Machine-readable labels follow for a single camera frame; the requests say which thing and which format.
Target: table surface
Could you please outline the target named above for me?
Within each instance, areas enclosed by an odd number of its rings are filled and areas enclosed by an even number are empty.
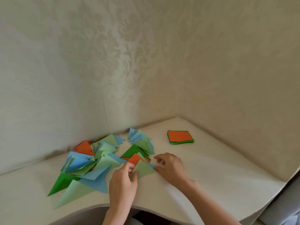
[[[285,182],[180,117],[142,130],[152,137],[155,154],[170,152],[180,157],[190,178],[196,180],[238,220],[261,209],[285,185]],[[188,130],[195,143],[170,145],[167,130]],[[120,136],[127,139],[128,133]],[[115,154],[121,156],[129,147],[130,143],[126,141]],[[94,191],[54,209],[65,190],[50,197],[47,195],[67,155],[0,175],[2,225],[48,225],[72,213],[109,205],[108,194]],[[106,175],[107,184],[113,171],[111,169]],[[157,173],[138,180],[137,195],[132,207],[181,224],[203,224],[186,197]]]

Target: orange paper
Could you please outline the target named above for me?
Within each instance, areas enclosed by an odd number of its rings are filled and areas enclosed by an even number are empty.
[[[180,142],[185,140],[193,140],[189,132],[168,130],[170,141]]]
[[[134,164],[135,166],[137,165],[137,163],[142,160],[137,154],[134,154],[130,160],[128,160],[128,162]]]
[[[76,148],[74,148],[74,152],[78,152],[78,153],[85,154],[85,155],[92,155],[92,156],[95,155],[87,140],[85,140],[80,145],[78,145]]]

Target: left hand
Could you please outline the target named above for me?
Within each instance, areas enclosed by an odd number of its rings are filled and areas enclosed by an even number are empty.
[[[138,172],[133,174],[132,180],[129,174],[133,171],[135,165],[126,162],[112,174],[109,186],[110,210],[114,212],[128,211],[131,208],[135,194],[137,192]]]

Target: right hand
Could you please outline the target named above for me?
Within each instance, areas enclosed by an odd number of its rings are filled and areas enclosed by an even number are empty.
[[[165,153],[154,156],[158,163],[162,162],[165,166],[163,169],[160,166],[155,166],[156,170],[168,183],[180,190],[182,184],[190,181],[187,172],[180,158],[176,155]]]

